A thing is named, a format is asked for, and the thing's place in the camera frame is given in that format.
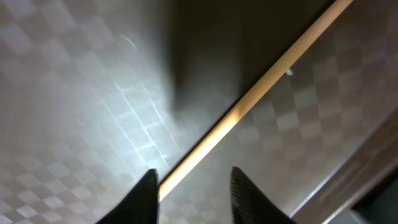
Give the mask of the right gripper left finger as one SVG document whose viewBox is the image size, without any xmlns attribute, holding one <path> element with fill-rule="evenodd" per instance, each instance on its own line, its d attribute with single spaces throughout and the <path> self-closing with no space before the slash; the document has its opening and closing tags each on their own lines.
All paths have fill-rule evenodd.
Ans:
<svg viewBox="0 0 398 224">
<path fill-rule="evenodd" d="M 158 224 L 159 187 L 155 169 L 149 169 L 126 196 L 97 224 Z"/>
</svg>

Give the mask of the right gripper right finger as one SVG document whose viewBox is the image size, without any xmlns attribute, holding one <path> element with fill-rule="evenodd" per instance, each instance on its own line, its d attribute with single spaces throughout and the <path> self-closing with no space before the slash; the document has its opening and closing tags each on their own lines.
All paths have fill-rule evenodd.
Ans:
<svg viewBox="0 0 398 224">
<path fill-rule="evenodd" d="M 232 167 L 229 192 L 233 224 L 295 224 L 238 167 Z"/>
</svg>

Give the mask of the wooden chopstick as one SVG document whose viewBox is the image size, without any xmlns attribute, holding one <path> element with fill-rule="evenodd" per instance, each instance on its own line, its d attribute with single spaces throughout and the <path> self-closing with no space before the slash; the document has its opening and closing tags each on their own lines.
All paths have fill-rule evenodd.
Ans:
<svg viewBox="0 0 398 224">
<path fill-rule="evenodd" d="M 198 165 L 351 3 L 352 0 L 333 1 L 331 6 L 287 49 L 203 140 L 182 159 L 177 167 L 172 169 L 159 186 L 159 200 L 163 200 Z"/>
</svg>

